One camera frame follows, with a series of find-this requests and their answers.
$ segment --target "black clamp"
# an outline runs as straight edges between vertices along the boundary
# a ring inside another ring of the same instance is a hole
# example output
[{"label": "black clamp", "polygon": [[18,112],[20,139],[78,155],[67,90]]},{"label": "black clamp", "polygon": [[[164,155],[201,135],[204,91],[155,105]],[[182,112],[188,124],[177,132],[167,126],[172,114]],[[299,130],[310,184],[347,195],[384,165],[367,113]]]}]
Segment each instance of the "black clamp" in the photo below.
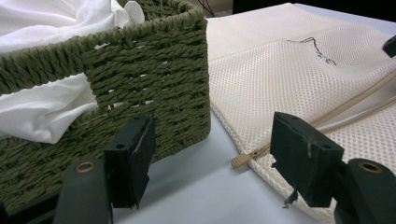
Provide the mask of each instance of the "black clamp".
[{"label": "black clamp", "polygon": [[113,223],[112,207],[138,208],[155,154],[155,118],[136,116],[107,145],[102,159],[67,167],[60,191],[9,214],[0,204],[0,223]]},{"label": "black clamp", "polygon": [[390,58],[393,58],[396,55],[396,36],[389,39],[382,49],[388,54]]},{"label": "black clamp", "polygon": [[396,223],[396,177],[386,166],[366,159],[342,161],[344,149],[308,123],[275,112],[271,137],[273,164],[310,207],[337,201],[336,223]]}]

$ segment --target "green woven basket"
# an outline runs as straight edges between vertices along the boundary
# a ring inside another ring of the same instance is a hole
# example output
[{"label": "green woven basket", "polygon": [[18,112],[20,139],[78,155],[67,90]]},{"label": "green woven basket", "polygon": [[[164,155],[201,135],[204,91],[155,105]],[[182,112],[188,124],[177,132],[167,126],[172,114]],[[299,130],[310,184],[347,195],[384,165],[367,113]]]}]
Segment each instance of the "green woven basket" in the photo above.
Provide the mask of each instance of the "green woven basket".
[{"label": "green woven basket", "polygon": [[136,114],[158,118],[155,161],[209,134],[204,12],[180,0],[137,2],[146,16],[142,24],[0,53],[0,95],[84,72],[98,103],[55,145],[0,141],[0,200],[7,210],[59,189],[69,164],[101,157]]}]

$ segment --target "zipper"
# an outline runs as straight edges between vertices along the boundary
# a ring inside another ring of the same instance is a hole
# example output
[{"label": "zipper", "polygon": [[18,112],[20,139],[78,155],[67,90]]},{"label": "zipper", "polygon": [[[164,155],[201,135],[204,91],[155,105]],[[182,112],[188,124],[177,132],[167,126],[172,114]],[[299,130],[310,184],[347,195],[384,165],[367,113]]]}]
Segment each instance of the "zipper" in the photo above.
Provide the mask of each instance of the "zipper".
[{"label": "zipper", "polygon": [[[334,124],[332,126],[329,126],[327,128],[322,128],[320,129],[319,126],[320,124],[323,124],[327,120],[330,120],[334,118],[337,115],[340,115],[342,112],[348,110],[350,107],[353,105],[356,105],[357,103],[361,102],[362,100],[366,99],[370,95],[372,95],[374,92],[378,91],[381,89],[383,86],[385,86],[387,83],[389,83],[392,79],[396,77],[396,71],[393,71],[389,73],[387,76],[379,80],[377,83],[375,83],[372,87],[367,89],[366,91],[362,92],[361,94],[355,96],[354,98],[350,99],[349,101],[345,102],[342,105],[339,105],[336,107],[334,110],[330,111],[329,113],[325,114],[324,116],[320,117],[319,119],[314,120],[311,125],[315,128],[317,128],[319,131],[322,133],[331,133],[336,130],[339,130],[343,127],[346,127],[347,125],[350,125],[354,122],[357,122],[361,119],[367,118],[368,116],[374,114],[375,112],[384,109],[385,107],[388,107],[388,105],[392,105],[396,103],[396,96],[391,97],[384,103],[381,103],[379,105],[376,105],[370,109],[367,109],[361,113],[359,113],[357,116],[354,116],[353,118],[350,119],[345,119],[341,123]],[[264,157],[270,153],[270,146],[271,143],[266,144],[264,147],[256,149],[248,154],[241,154],[239,156],[234,157],[231,160],[231,165],[233,168],[238,168],[241,167],[245,164],[248,164],[248,162],[253,159],[254,161],[258,160],[261,157]]]}]

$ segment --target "white table surface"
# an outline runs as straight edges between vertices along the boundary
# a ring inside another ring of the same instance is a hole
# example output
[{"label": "white table surface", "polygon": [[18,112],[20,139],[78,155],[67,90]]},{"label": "white table surface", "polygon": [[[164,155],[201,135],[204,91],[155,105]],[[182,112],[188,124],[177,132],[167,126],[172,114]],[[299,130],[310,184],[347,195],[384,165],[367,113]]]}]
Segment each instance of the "white table surface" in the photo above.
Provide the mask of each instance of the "white table surface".
[{"label": "white table surface", "polygon": [[[366,23],[396,35],[396,22],[318,7],[295,6],[322,16]],[[150,166],[140,208],[114,209],[114,223],[318,223],[282,198],[253,170],[233,169],[238,151],[216,116],[206,140]]]}]

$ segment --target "white cloth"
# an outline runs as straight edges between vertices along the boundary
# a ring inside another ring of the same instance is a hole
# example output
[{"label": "white cloth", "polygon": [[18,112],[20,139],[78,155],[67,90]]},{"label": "white cloth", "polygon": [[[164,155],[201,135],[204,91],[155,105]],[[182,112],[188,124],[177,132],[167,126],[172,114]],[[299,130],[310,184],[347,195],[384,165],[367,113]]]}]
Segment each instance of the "white cloth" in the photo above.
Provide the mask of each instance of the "white cloth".
[{"label": "white cloth", "polygon": [[[396,76],[396,58],[381,49],[391,35],[369,26],[321,17],[292,4],[208,21],[211,108],[241,153],[269,144],[275,111],[312,122]],[[300,42],[308,37],[315,44]],[[394,82],[389,84],[346,117],[394,97]],[[382,116],[393,112],[394,107]],[[379,116],[372,117],[371,125],[357,123],[329,136],[346,149],[344,161],[363,157],[395,172],[395,119],[373,126]],[[287,198],[292,188],[271,167],[273,162],[267,155],[249,165]],[[309,208],[304,200],[294,204],[322,223],[333,222],[334,203],[328,209]]]},{"label": "white cloth", "polygon": [[[145,20],[136,2],[125,7],[116,0],[0,0],[0,54]],[[0,138],[54,144],[76,117],[95,107],[84,74],[2,95]]]}]

